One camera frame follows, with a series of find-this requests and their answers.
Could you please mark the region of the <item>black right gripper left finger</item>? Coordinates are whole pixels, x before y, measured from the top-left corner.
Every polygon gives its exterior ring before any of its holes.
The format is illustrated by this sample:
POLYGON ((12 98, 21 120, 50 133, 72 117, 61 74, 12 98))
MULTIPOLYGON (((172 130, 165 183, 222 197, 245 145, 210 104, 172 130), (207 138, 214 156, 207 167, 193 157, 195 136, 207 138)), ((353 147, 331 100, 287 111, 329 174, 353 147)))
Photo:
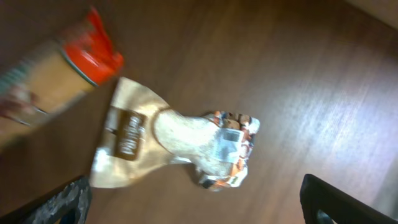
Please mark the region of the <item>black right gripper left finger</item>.
POLYGON ((79 177, 47 201, 34 207, 24 206, 1 217, 1 223, 85 224, 92 200, 88 178, 79 177))

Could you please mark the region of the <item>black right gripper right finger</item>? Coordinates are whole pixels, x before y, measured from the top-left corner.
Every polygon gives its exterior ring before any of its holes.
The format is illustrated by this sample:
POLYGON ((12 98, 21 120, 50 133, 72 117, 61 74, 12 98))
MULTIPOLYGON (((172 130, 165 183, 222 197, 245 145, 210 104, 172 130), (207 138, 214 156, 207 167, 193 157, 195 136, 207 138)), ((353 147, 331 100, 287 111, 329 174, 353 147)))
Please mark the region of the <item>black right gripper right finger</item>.
POLYGON ((305 174, 303 177, 300 204, 306 224, 397 224, 397 220, 312 174, 305 174))

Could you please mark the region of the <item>beige brown snack pouch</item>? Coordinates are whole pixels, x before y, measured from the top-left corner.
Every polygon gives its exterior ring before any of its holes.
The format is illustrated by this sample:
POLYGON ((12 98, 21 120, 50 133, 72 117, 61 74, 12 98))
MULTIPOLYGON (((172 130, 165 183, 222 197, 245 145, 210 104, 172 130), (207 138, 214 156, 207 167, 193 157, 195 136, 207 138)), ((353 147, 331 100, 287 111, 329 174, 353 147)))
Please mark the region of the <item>beige brown snack pouch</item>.
POLYGON ((193 164, 198 183, 239 187, 260 121, 227 111, 184 116, 150 88, 122 77, 114 90, 91 166, 96 188, 127 187, 169 164, 193 164))

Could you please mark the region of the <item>red spaghetti packet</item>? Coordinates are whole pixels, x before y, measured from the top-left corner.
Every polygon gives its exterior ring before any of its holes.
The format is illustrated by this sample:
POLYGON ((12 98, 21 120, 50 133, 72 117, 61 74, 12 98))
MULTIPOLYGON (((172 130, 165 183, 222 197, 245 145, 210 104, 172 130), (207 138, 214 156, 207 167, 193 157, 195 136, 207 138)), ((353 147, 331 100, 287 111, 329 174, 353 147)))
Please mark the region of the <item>red spaghetti packet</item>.
POLYGON ((1 73, 1 144, 43 125, 115 76, 123 63, 91 7, 82 21, 1 73))

